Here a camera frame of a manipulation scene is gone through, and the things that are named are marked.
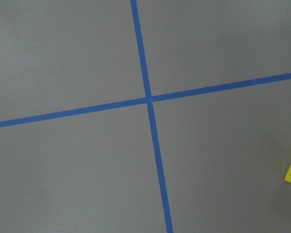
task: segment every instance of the floor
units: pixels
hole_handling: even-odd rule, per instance
[[[0,233],[291,233],[291,0],[0,0]]]

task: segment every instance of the painter's tape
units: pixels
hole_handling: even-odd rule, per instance
[[[109,109],[115,109],[115,108],[123,108],[138,104],[144,104],[146,103],[145,98],[139,98],[134,100],[125,100],[120,102],[114,102],[114,103],[106,103],[96,106],[90,106],[85,108],[78,108],[78,109],[71,109],[56,113],[47,113],[37,116],[29,116],[29,117],[23,117],[13,120],[6,120],[6,121],[0,121],[0,128],[7,127],[7,126],[13,126],[13,125],[20,125],[20,124],[26,124],[26,123],[32,123],[42,120],[50,120],[50,119],[56,119],[61,117],[69,117],[74,115],[80,115],[80,114],[86,114],[86,113],[93,113],[93,112],[99,112]]]
[[[258,79],[251,79],[251,80],[245,80],[240,82],[234,82],[234,83],[226,83],[216,86],[208,86],[208,87],[202,87],[192,90],[186,90],[186,91],[178,91],[168,94],[162,94],[153,96],[152,100],[153,102],[157,101],[163,101],[163,100],[172,100],[182,97],[188,97],[188,96],[197,96],[202,94],[207,94],[211,92],[217,92],[217,91],[226,91],[230,89],[236,89],[236,88],[242,88],[247,86],[255,86],[255,85],[261,85],[266,83],[274,83],[284,80],[291,80],[291,73],[289,74],[280,74],[270,77],[264,77],[264,78],[258,78]]]
[[[161,149],[160,149],[159,137],[158,137],[156,121],[155,121],[150,80],[149,80],[149,75],[147,71],[145,48],[144,48],[144,43],[142,39],[137,2],[136,0],[131,0],[130,3],[131,3],[132,18],[134,21],[136,40],[137,40],[137,46],[138,46],[138,52],[139,52],[141,73],[142,73],[142,78],[143,78],[144,88],[145,88],[146,105],[147,105],[150,128],[151,128],[156,169],[157,169],[157,174],[159,178],[165,224],[166,224],[167,233],[173,233],[173,225],[172,225],[170,209],[169,209],[167,188],[166,188],[166,182],[165,182],[165,176],[164,176],[164,170],[163,170],[163,164],[162,164]]]

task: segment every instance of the blue tape line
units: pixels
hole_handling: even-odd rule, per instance
[[[106,103],[106,104],[101,104],[101,105],[96,105],[96,106],[85,107],[85,108],[66,110],[66,111],[61,111],[61,112],[56,112],[56,113],[29,116],[29,117],[18,118],[18,119],[13,119],[13,120],[0,121],[0,128],[13,126],[13,125],[26,124],[26,123],[31,123],[31,122],[37,122],[37,121],[42,121],[42,120],[50,120],[50,119],[56,119],[56,118],[61,118],[61,117],[99,112],[99,111],[115,109],[115,108],[123,108],[123,107],[128,107],[128,106],[133,106],[133,105],[138,105],[138,104],[145,104],[145,103],[146,103],[145,98],[139,98],[139,99],[134,99],[134,100],[125,100],[125,101]]]
[[[142,78],[143,78],[144,88],[145,88],[146,105],[147,105],[147,110],[148,110],[148,115],[149,115],[149,123],[150,123],[150,128],[151,128],[156,169],[157,169],[159,185],[160,185],[160,190],[161,190],[165,224],[166,224],[167,233],[173,233],[173,225],[172,225],[170,208],[169,208],[169,203],[168,203],[168,195],[167,195],[167,188],[166,188],[166,182],[165,182],[165,176],[164,176],[164,169],[163,169],[163,164],[162,164],[161,149],[160,149],[159,137],[158,137],[157,127],[156,127],[150,80],[149,80],[149,75],[148,75],[147,66],[146,66],[146,55],[145,55],[145,48],[144,48],[143,39],[142,39],[137,2],[136,0],[131,0],[130,3],[131,3],[132,17],[134,21],[134,27],[135,27],[135,33],[136,33],[136,39],[137,39]]]
[[[225,91],[230,89],[236,89],[236,88],[242,88],[247,86],[255,86],[265,83],[274,83],[284,80],[291,80],[291,73],[289,74],[281,74],[281,75],[275,75],[265,78],[258,78],[258,79],[251,79],[251,80],[245,80],[235,83],[226,83],[222,85],[216,85],[216,86],[208,86],[208,87],[202,87],[197,88],[193,90],[186,90],[186,91],[179,91],[179,92],[173,92],[163,95],[157,95],[152,97],[153,102],[162,101],[162,100],[171,100],[171,99],[177,99],[187,96],[196,96],[196,95],[202,95],[206,93],[211,92],[217,92],[217,91]]]

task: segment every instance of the gray floor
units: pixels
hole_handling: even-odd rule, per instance
[[[291,72],[291,1],[138,1],[153,95]],[[145,96],[128,0],[0,0],[0,121]],[[291,233],[291,80],[154,103],[176,233]],[[165,233],[146,105],[0,128],[0,233]]]

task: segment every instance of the blue tape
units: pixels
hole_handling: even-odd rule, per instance
[[[208,87],[202,87],[192,90],[186,90],[186,91],[179,91],[179,92],[173,92],[163,95],[157,95],[152,97],[153,102],[163,101],[163,100],[172,100],[187,96],[196,96],[196,95],[202,95],[206,93],[211,92],[217,92],[217,91],[225,91],[230,89],[236,89],[236,88],[242,88],[247,86],[255,86],[255,85],[261,85],[265,83],[274,83],[284,80],[291,80],[291,73],[289,74],[281,74],[281,75],[275,75],[265,78],[258,78],[258,79],[251,79],[251,80],[245,80],[235,83],[226,83],[222,85],[216,85],[216,86],[208,86]]]
[[[13,120],[0,121],[0,128],[13,126],[13,125],[26,124],[26,123],[31,123],[31,122],[37,122],[37,121],[42,121],[42,120],[50,120],[50,119],[56,119],[56,118],[61,118],[61,117],[99,112],[99,111],[115,109],[115,108],[123,108],[123,107],[128,107],[128,106],[133,106],[133,105],[138,105],[138,104],[145,104],[145,103],[146,103],[145,98],[139,98],[139,99],[134,99],[134,100],[125,100],[125,101],[106,103],[106,104],[101,104],[101,105],[96,105],[96,106],[85,107],[85,108],[66,110],[66,111],[61,111],[61,112],[56,112],[56,113],[29,116],[29,117],[18,118],[18,119],[13,119]]]
[[[167,233],[173,233],[173,225],[172,225],[170,208],[169,208],[169,203],[168,203],[168,195],[167,195],[167,188],[166,188],[166,182],[165,182],[165,176],[164,176],[164,170],[163,170],[163,164],[162,164],[161,149],[160,149],[159,137],[158,137],[157,127],[156,127],[150,80],[149,80],[149,75],[148,75],[147,66],[146,66],[146,55],[145,55],[145,48],[144,48],[142,34],[141,34],[141,26],[140,26],[140,21],[139,21],[137,2],[136,0],[131,0],[130,3],[131,3],[132,17],[134,21],[134,27],[135,27],[135,33],[136,33],[136,39],[137,39],[142,78],[143,78],[144,88],[145,88],[146,105],[147,105],[147,110],[148,110],[148,115],[149,115],[149,123],[150,123],[150,128],[151,128],[156,169],[157,169],[159,185],[160,185],[160,190],[161,190],[165,224],[166,224]]]

